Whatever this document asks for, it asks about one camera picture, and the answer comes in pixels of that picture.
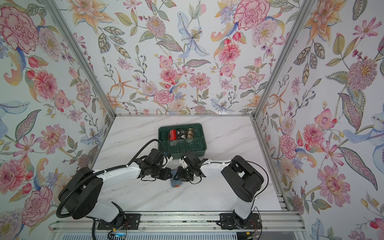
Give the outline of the blue green orange sock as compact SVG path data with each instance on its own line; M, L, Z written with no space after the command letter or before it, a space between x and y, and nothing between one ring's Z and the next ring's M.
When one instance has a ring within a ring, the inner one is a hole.
M171 187L172 188L178 188L182 184L182 181L178 177L177 172L178 172L177 169L171 170L172 177L170 180L171 180Z

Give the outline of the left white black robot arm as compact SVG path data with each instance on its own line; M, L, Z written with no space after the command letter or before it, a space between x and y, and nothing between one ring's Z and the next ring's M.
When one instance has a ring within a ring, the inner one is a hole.
M170 154L152 149L147 156L135 157L125 165L99 171L81 168L59 193L56 216L74 220L90 218L122 226L127 222L125 211L114 201L101 200L101 192L119 183L147 176L153 180L168 180L172 175L166 165L172 159Z

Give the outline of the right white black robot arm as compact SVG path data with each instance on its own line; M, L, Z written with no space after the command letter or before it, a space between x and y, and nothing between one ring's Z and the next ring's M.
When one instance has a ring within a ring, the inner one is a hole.
M223 177L238 197L234 219L245 224L251 214L257 193L261 191L265 181L249 161L241 156L235 156L227 162L217 162L210 159L199 159L194 152L188 151L180 159L173 180L191 183L195 177Z

